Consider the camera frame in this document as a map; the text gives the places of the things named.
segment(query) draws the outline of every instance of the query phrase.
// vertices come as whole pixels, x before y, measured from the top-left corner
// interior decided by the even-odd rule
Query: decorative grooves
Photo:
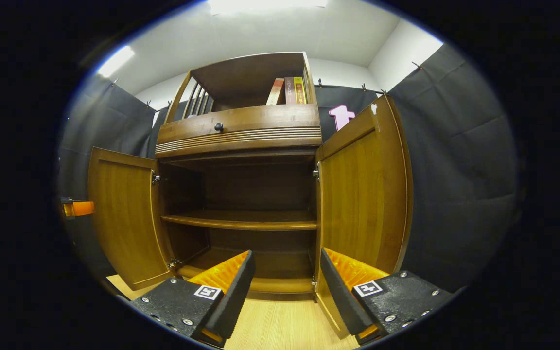
[[[271,128],[245,131],[233,131],[231,133],[216,133],[213,135],[202,135],[184,140],[158,144],[155,153],[167,153],[181,149],[209,146],[211,144],[228,144],[243,141],[266,141],[280,139],[314,139],[313,145],[320,144],[321,128],[319,126],[300,126],[295,128]]]

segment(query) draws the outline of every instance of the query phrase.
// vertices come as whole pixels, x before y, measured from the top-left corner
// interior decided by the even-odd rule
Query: wooden shelf
[[[190,279],[222,263],[243,250],[211,248],[178,269]],[[307,252],[254,252],[256,272],[250,290],[267,293],[309,293],[313,290],[313,270]]]
[[[196,210],[165,215],[163,221],[203,228],[251,231],[316,230],[317,221],[306,210]]]

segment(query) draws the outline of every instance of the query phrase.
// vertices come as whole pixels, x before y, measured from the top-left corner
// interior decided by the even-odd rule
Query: yellow book
[[[293,77],[293,83],[295,86],[295,103],[297,105],[305,105],[308,103],[306,101],[304,79],[302,77]]]

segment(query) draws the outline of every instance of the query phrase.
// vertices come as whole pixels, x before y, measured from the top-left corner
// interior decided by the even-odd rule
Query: cabinet door
[[[173,276],[173,257],[161,222],[157,161],[93,148],[87,194],[95,204],[98,241],[122,280],[139,290]]]
[[[349,335],[320,272],[329,248],[388,273],[399,270],[412,218],[412,170],[391,97],[382,95],[318,148],[316,298]]]

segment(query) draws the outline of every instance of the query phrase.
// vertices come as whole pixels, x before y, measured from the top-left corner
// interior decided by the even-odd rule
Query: book spine
[[[295,101],[295,85],[293,77],[284,78],[284,92],[287,105],[294,105]]]
[[[282,92],[282,85],[284,84],[283,78],[276,78],[273,87],[271,87],[271,92],[269,93],[269,98],[267,98],[266,106],[274,106],[278,104],[278,99],[280,93]]]
[[[298,105],[306,104],[306,95],[304,92],[304,79],[302,77],[293,77],[295,86],[295,101]]]

